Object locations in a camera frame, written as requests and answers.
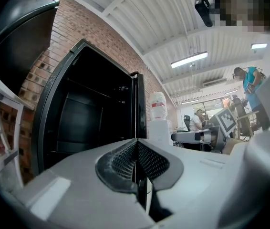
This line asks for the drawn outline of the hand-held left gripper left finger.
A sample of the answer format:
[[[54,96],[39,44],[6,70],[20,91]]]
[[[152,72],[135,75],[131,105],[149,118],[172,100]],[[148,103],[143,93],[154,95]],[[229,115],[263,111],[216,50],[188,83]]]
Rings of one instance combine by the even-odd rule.
[[[68,156],[5,201],[31,229],[149,229],[154,221],[135,193],[117,192],[100,173],[109,174],[109,158],[135,139],[119,141]]]

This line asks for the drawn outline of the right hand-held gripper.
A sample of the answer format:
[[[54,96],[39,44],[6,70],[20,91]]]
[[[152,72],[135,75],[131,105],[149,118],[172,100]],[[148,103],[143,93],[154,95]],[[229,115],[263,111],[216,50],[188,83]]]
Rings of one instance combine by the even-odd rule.
[[[222,152],[236,127],[237,122],[231,111],[225,108],[205,122],[201,130],[173,133],[171,138],[182,143],[186,149]]]

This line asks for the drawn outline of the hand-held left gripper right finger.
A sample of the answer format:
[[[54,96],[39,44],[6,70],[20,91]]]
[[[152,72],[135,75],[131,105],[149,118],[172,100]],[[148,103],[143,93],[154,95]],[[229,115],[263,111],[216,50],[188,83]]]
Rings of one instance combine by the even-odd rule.
[[[246,143],[229,155],[194,151],[140,139],[161,159],[165,171],[153,180],[150,212],[141,229],[240,229],[246,217],[237,206],[237,185]]]

